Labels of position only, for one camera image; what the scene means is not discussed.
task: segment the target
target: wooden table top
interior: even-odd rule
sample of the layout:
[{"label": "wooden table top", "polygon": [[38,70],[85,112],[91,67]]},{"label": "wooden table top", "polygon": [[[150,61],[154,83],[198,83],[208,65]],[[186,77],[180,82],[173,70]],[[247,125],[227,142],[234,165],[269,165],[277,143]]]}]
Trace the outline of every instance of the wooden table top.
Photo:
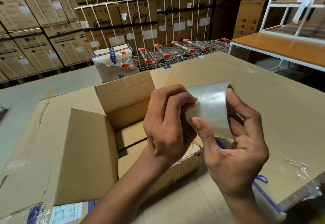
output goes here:
[{"label": "wooden table top", "polygon": [[231,40],[259,50],[265,50],[299,61],[325,67],[325,45],[298,39],[254,33]]}]

